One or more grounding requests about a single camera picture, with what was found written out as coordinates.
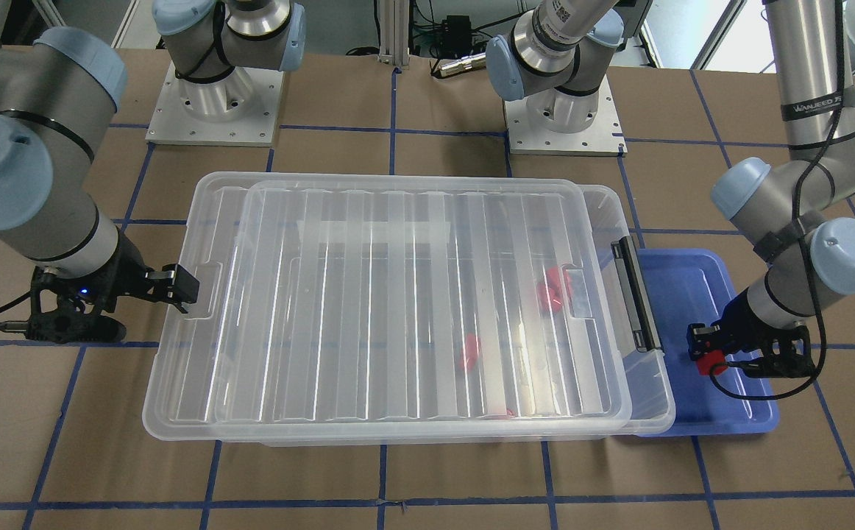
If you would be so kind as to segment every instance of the plastic storage box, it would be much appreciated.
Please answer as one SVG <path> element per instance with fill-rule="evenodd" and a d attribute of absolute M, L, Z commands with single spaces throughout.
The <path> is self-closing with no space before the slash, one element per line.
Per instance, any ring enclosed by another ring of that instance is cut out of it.
<path fill-rule="evenodd" d="M 203 178 L 144 406 L 160 439 L 588 439 L 675 416 L 637 352 L 609 188 L 563 180 Z"/>

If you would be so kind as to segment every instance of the tiled surface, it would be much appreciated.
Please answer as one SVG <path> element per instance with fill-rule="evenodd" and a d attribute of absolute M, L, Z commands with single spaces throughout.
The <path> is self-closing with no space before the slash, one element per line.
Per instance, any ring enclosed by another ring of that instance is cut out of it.
<path fill-rule="evenodd" d="M 482 73 L 442 82 L 425 60 L 393 74 L 373 57 L 307 56 L 287 83 L 272 152 L 149 147 L 143 124 L 168 55 L 121 54 L 131 78 L 119 125 L 85 188 L 111 218 L 127 218 L 148 265 L 177 258 L 199 178 L 273 164 L 602 184 L 620 195 L 646 246 L 709 248 L 738 289 L 764 274 L 708 190 L 726 158 L 787 159 L 770 75 L 612 69 L 626 158 L 507 157 L 501 105 Z M 854 211 L 842 204 L 827 214 Z M 0 242 L 0 304 L 25 291 L 30 274 Z M 128 342 L 109 348 L 0 334 L 0 528 L 855 527 L 855 296 L 825 313 L 835 347 L 822 393 L 781 403 L 774 432 L 548 444 L 159 442 L 143 429 L 141 407 L 165 314 L 121 301 L 115 316 Z"/>

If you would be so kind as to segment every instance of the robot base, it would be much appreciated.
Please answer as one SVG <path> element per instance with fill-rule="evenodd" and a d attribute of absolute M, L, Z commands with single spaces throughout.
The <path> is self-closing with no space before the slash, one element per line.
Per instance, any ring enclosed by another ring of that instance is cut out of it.
<path fill-rule="evenodd" d="M 505 122 L 509 129 L 509 152 L 516 155 L 580 155 L 616 157 L 627 153 L 620 129 L 617 107 L 607 78 L 598 88 L 601 107 L 590 127 L 578 133 L 558 133 L 536 125 L 525 100 L 505 102 Z"/>
<path fill-rule="evenodd" d="M 235 121 L 215 123 L 199 120 L 183 108 L 176 83 L 175 67 L 169 65 L 166 80 L 149 120 L 146 140 L 165 145 L 233 145 L 271 147 L 277 127 L 277 111 L 283 90 L 283 72 L 245 68 L 260 100 L 248 114 Z"/>

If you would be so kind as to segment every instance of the red object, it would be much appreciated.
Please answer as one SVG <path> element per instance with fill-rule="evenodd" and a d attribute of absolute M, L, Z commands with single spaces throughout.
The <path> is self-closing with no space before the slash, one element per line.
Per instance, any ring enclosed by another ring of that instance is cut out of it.
<path fill-rule="evenodd" d="M 551 288 L 551 286 L 539 282 L 539 285 L 536 285 L 536 296 L 539 298 L 539 309 L 543 313 L 558 313 L 561 311 L 561 297 L 558 295 L 558 291 Z"/>
<path fill-rule="evenodd" d="M 561 297 L 561 282 L 565 281 L 565 294 L 572 296 L 572 278 L 568 272 L 562 271 L 561 267 L 552 267 L 545 271 L 545 283 L 552 289 L 555 289 L 558 297 Z"/>
<path fill-rule="evenodd" d="M 701 356 L 701 358 L 696 361 L 696 368 L 699 369 L 699 375 L 705 375 L 708 377 L 709 370 L 712 370 L 712 367 L 720 362 L 725 362 L 725 353 L 721 353 L 721 350 L 713 350 L 706 353 L 706 355 Z M 719 366 L 713 370 L 713 373 L 715 375 L 720 375 L 720 373 L 725 372 L 727 369 L 727 366 Z"/>
<path fill-rule="evenodd" d="M 478 336 L 468 333 L 464 337 L 464 351 L 461 353 L 461 368 L 465 372 L 470 372 L 477 366 L 477 359 L 480 358 L 480 339 Z"/>

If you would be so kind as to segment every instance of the transparent lid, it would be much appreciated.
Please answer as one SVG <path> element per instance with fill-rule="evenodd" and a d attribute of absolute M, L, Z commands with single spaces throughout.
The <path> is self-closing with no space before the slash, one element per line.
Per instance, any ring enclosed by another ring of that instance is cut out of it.
<path fill-rule="evenodd" d="M 631 419 L 570 182 L 212 174 L 180 262 L 202 288 L 155 359 L 162 439 L 559 439 Z"/>

